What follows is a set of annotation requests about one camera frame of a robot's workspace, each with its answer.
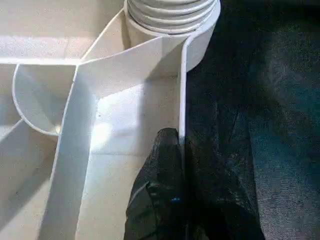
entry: black mesh fabric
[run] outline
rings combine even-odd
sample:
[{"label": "black mesh fabric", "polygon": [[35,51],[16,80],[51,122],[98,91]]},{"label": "black mesh fabric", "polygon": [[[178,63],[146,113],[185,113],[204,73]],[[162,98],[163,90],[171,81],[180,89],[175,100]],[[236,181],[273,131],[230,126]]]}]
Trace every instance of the black mesh fabric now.
[{"label": "black mesh fabric", "polygon": [[186,231],[184,176],[178,132],[158,132],[132,187],[125,240],[179,240]]}]

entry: ribbed cylinder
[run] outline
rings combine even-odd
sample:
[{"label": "ribbed cylinder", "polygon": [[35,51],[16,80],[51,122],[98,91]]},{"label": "ribbed cylinder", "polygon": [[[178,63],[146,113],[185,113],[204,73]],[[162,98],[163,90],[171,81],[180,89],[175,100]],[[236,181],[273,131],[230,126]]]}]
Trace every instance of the ribbed cylinder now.
[{"label": "ribbed cylinder", "polygon": [[216,7],[217,0],[127,0],[127,9],[141,26],[163,34],[196,30]]}]

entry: white plastic tray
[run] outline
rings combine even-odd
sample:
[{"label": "white plastic tray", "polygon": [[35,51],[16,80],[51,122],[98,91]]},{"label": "white plastic tray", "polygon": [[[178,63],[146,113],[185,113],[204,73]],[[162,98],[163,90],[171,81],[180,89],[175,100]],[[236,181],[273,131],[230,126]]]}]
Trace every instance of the white plastic tray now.
[{"label": "white plastic tray", "polygon": [[220,2],[181,35],[142,28],[122,0],[18,2],[0,2],[0,239],[120,240],[157,132],[184,143],[186,73]]}]

